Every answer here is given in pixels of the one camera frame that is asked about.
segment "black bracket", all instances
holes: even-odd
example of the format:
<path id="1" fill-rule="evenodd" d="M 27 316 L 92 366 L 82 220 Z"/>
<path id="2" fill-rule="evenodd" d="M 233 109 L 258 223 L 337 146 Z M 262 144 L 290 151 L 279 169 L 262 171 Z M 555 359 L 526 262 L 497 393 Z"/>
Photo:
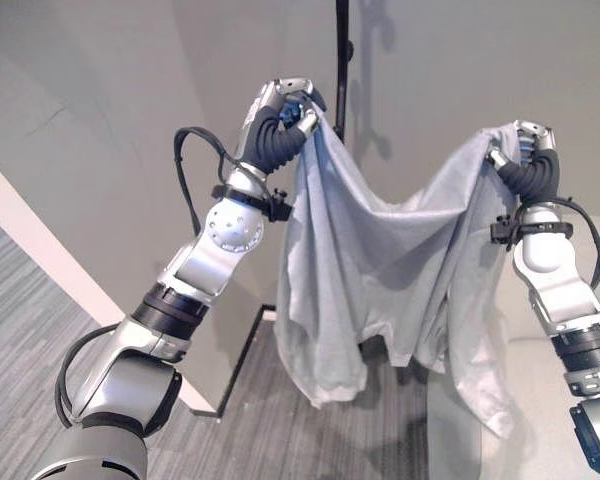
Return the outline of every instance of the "black bracket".
<path id="1" fill-rule="evenodd" d="M 338 91 L 336 97 L 336 124 L 333 131 L 344 142 L 348 64 L 353 58 L 353 42 L 349 40 L 349 0 L 336 0 L 336 28 L 338 36 Z"/>
<path id="2" fill-rule="evenodd" d="M 213 190 L 211 190 L 211 196 L 213 198 L 230 198 L 236 202 L 244 203 L 245 205 L 256 208 L 266 215 L 270 222 L 286 222 L 289 220 L 291 210 L 293 209 L 291 205 L 284 201 L 287 197 L 287 192 L 278 190 L 277 188 L 273 191 L 274 193 L 271 196 L 271 202 L 267 202 L 239 190 L 234 190 L 226 185 L 214 186 Z"/>
<path id="3" fill-rule="evenodd" d="M 497 223 L 491 224 L 491 243 L 507 245 L 507 251 L 518 243 L 523 235 L 533 233 L 564 233 L 567 238 L 573 235 L 573 225 L 566 222 L 541 222 L 521 225 L 512 220 L 510 215 L 496 218 Z"/>

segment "white baseboard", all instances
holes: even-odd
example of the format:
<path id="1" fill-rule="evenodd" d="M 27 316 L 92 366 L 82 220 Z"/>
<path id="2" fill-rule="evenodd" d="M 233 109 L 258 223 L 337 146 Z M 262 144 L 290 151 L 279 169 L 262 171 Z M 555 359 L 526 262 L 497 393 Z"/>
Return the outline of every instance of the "white baseboard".
<path id="1" fill-rule="evenodd" d="M 125 314 L 82 268 L 0 173 L 0 227 L 40 268 L 100 325 L 121 321 Z M 180 398 L 192 410 L 215 409 L 185 379 Z"/>

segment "white couch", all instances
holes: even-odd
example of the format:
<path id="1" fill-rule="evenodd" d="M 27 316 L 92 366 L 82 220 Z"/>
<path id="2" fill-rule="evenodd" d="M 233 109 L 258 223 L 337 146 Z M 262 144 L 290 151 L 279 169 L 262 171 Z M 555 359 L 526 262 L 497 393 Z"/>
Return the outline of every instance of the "white couch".
<path id="1" fill-rule="evenodd" d="M 591 278 L 595 247 L 578 216 L 571 239 L 580 275 Z M 600 232 L 600 217 L 593 218 Z M 596 289 L 600 300 L 600 285 Z M 430 480 L 600 479 L 573 432 L 569 408 L 578 403 L 563 378 L 564 367 L 528 302 L 508 254 L 489 319 L 507 386 L 516 403 L 516 428 L 496 437 L 462 404 L 447 375 L 430 374 L 428 385 Z"/>

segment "black cable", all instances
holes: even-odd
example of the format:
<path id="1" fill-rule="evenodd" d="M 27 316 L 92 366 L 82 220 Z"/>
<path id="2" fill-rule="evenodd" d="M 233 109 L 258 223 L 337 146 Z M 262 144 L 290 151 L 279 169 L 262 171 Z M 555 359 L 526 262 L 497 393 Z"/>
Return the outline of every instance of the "black cable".
<path id="1" fill-rule="evenodd" d="M 194 135 L 197 135 L 198 137 L 205 140 L 218 153 L 219 162 L 218 162 L 217 174 L 218 174 L 218 180 L 220 181 L 220 183 L 222 183 L 223 185 L 226 185 L 226 179 L 224 178 L 224 176 L 222 174 L 222 170 L 224 167 L 224 161 L 227 160 L 236 169 L 240 170 L 244 175 L 246 175 L 250 180 L 255 182 L 260 187 L 260 189 L 262 190 L 263 195 L 265 197 L 265 200 L 269 204 L 269 212 L 268 212 L 269 220 L 273 221 L 273 212 L 275 211 L 275 203 L 274 203 L 274 198 L 271 195 L 271 193 L 269 192 L 269 190 L 267 189 L 266 184 L 262 180 L 260 180 L 256 175 L 254 175 L 252 172 L 250 172 L 248 169 L 244 168 L 238 160 L 236 160 L 231 155 L 229 155 L 229 153 L 227 152 L 227 150 L 224 147 L 224 145 L 222 144 L 222 142 L 211 131 L 207 130 L 206 128 L 202 128 L 202 127 L 183 127 L 183 128 L 178 129 L 173 137 L 173 155 L 174 155 L 174 161 L 176 164 L 176 172 L 178 174 L 178 181 L 180 182 L 180 188 L 182 190 L 182 195 L 184 196 L 185 202 L 187 203 L 187 207 L 189 208 L 189 214 L 191 216 L 191 224 L 193 226 L 194 235 L 196 237 L 198 236 L 198 234 L 200 233 L 200 230 L 201 230 L 201 225 L 200 225 L 200 220 L 198 218 L 198 215 L 196 214 L 195 208 L 193 207 L 193 202 L 191 200 L 191 195 L 189 193 L 189 187 L 187 186 L 184 171 L 182 169 L 182 160 L 183 160 L 182 146 L 184 144 L 185 138 L 187 138 L 187 136 L 190 133 L 193 133 Z"/>
<path id="2" fill-rule="evenodd" d="M 589 283 L 591 288 L 595 290 L 595 288 L 600 283 L 600 234 L 598 233 L 598 229 L 596 228 L 595 224 L 593 223 L 593 220 L 591 220 L 591 217 L 589 217 L 589 215 L 587 214 L 585 209 L 582 208 L 580 205 L 578 205 L 576 202 L 574 202 L 571 198 L 567 199 L 567 198 L 562 198 L 562 197 L 552 197 L 552 198 L 547 199 L 546 201 L 551 202 L 551 203 L 557 203 L 558 205 L 563 205 L 565 207 L 568 207 L 568 208 L 574 210 L 575 212 L 579 213 L 582 216 L 582 218 L 584 218 L 585 222 L 587 222 L 587 225 L 589 227 L 589 231 L 591 232 L 591 237 L 593 238 L 593 243 L 596 247 L 596 252 L 597 252 L 596 264 L 593 269 L 593 275 L 591 276 L 591 282 Z M 516 211 L 516 214 L 514 217 L 514 225 L 516 225 L 516 226 L 514 227 L 514 230 L 512 231 L 512 235 L 511 235 L 512 239 L 516 238 L 516 236 L 517 236 L 516 230 L 519 228 L 520 217 L 522 216 L 522 213 L 526 209 L 528 209 L 529 207 L 531 207 L 533 205 L 534 205 L 534 203 L 523 203 L 522 205 L 520 205 L 520 207 Z"/>
<path id="3" fill-rule="evenodd" d="M 69 350 L 67 350 L 67 353 L 64 356 L 64 360 L 62 361 L 62 366 L 60 367 L 60 372 L 58 372 L 58 377 L 56 378 L 56 385 L 54 391 L 56 412 L 58 413 L 58 417 L 60 418 L 60 421 L 65 427 L 71 427 L 71 422 L 67 418 L 67 415 L 63 408 L 63 404 L 67 408 L 67 410 L 71 410 L 72 408 L 71 399 L 69 398 L 69 395 L 67 393 L 67 370 L 69 369 L 69 365 L 71 365 L 71 362 L 76 357 L 78 352 L 82 349 L 82 347 L 84 347 L 87 343 L 99 337 L 100 335 L 104 335 L 105 333 L 109 333 L 112 330 L 115 330 L 118 327 L 118 325 L 120 324 L 116 323 L 114 325 L 108 325 L 106 327 L 93 330 L 92 332 L 89 332 L 86 335 L 79 338 L 78 340 L 76 340 L 73 343 L 73 345 L 69 347 Z"/>

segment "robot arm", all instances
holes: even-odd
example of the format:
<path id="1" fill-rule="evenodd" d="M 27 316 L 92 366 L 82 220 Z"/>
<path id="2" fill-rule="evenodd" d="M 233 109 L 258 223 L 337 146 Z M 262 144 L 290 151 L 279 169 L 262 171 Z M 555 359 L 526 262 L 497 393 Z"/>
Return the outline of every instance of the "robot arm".
<path id="1" fill-rule="evenodd" d="M 558 203 L 573 203 L 557 197 L 553 133 L 529 122 L 517 127 L 523 160 L 530 162 L 517 165 L 497 148 L 487 156 L 523 203 L 516 219 L 499 217 L 492 225 L 492 240 L 509 247 L 517 242 L 514 270 L 529 288 L 532 308 L 565 366 L 571 393 L 584 397 L 570 414 L 589 465 L 600 473 L 600 302 L 592 289 L 600 280 L 600 255 L 590 286 L 576 269 L 572 226 L 562 222 L 557 209 Z M 595 227 L 592 234 L 600 247 Z"/>
<path id="2" fill-rule="evenodd" d="M 289 215 L 284 196 L 271 196 L 266 179 L 316 128 L 311 101 L 326 110 L 307 79 L 278 79 L 262 87 L 242 127 L 238 158 L 230 158 L 233 169 L 214 188 L 219 200 L 202 232 L 178 251 L 136 311 L 115 328 L 73 401 L 60 388 L 71 411 L 69 419 L 59 407 L 67 429 L 32 479 L 146 478 L 143 438 L 166 423 L 182 383 L 172 364 L 185 355 L 240 260 L 260 242 L 262 214 L 271 221 Z M 285 130 L 279 129 L 281 119 Z"/>

